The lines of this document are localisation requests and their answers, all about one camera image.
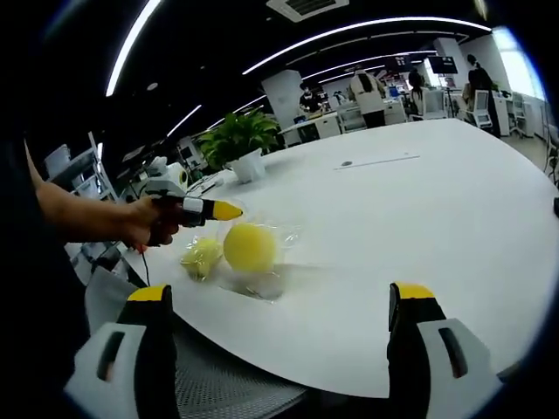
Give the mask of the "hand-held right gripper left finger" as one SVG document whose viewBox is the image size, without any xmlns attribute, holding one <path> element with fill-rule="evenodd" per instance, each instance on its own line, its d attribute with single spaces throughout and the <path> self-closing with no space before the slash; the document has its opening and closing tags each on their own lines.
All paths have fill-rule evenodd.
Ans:
<svg viewBox="0 0 559 419">
<path fill-rule="evenodd" d="M 85 418 L 178 418 L 170 285 L 133 292 L 76 353 L 65 396 Z"/>
</svg>

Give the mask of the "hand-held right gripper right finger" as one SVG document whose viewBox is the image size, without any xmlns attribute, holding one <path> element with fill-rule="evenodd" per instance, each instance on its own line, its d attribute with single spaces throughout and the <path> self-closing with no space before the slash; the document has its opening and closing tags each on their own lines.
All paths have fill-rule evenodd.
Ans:
<svg viewBox="0 0 559 419">
<path fill-rule="evenodd" d="M 389 401 L 396 418 L 472 418 L 501 381 L 486 345 L 425 286 L 390 285 Z"/>
</svg>

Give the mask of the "person's left hand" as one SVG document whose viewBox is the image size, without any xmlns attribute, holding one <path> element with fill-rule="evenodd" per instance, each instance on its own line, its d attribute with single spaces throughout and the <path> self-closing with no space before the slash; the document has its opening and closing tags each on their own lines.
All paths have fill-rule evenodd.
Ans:
<svg viewBox="0 0 559 419">
<path fill-rule="evenodd" d="M 124 222 L 126 244 L 134 247 L 153 247 L 171 244 L 179 231 L 179 208 L 174 203 L 144 196 L 128 205 Z"/>
</svg>

